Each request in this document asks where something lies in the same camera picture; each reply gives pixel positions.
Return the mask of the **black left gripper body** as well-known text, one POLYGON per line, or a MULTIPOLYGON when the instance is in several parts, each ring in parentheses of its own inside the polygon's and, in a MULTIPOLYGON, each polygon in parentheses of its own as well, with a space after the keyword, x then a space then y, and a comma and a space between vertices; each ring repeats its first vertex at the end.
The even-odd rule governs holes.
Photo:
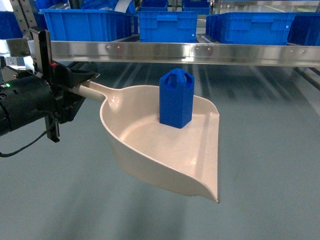
POLYGON ((38 26, 29 29, 35 48, 35 71, 36 75, 45 80, 50 86, 55 102, 51 110, 53 116, 45 117, 45 125, 48 130, 47 137, 57 143, 60 141, 60 129, 57 116, 57 92, 63 89, 64 83, 69 76, 69 68, 53 60, 50 32, 38 26))

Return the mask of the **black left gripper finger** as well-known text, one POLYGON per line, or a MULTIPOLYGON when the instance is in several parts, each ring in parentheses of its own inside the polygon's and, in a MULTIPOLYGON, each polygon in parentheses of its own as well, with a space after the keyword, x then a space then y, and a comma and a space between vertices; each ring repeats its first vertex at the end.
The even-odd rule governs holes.
POLYGON ((57 92, 57 120, 60 124, 74 120, 85 97, 60 89, 57 92))
POLYGON ((86 81, 97 78, 99 75, 97 72, 70 68, 67 77, 67 87, 74 88, 86 81))

